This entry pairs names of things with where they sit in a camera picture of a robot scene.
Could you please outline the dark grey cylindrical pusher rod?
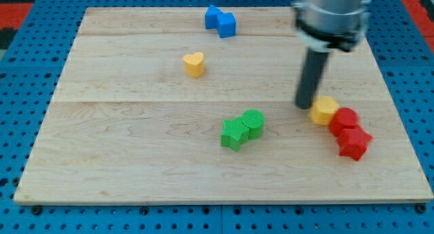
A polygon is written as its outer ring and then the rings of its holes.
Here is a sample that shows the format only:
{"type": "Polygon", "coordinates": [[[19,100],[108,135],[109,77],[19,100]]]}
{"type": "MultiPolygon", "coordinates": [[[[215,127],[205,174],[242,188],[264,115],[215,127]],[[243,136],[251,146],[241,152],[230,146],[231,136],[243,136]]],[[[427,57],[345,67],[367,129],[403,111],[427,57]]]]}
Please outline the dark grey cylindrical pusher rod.
{"type": "Polygon", "coordinates": [[[328,56],[328,52],[317,52],[311,48],[307,50],[296,90],[295,104],[298,108],[309,109],[311,107],[328,56]]]}

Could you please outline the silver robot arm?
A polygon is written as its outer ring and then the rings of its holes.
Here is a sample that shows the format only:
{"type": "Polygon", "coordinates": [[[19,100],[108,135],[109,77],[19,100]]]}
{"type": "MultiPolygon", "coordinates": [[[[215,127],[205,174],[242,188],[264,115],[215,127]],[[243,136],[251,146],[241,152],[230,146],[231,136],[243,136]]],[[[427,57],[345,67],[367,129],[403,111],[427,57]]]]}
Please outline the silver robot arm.
{"type": "Polygon", "coordinates": [[[295,96],[295,105],[308,109],[313,104],[328,56],[332,50],[352,52],[368,29],[371,0],[297,0],[298,36],[307,52],[295,96]]]}

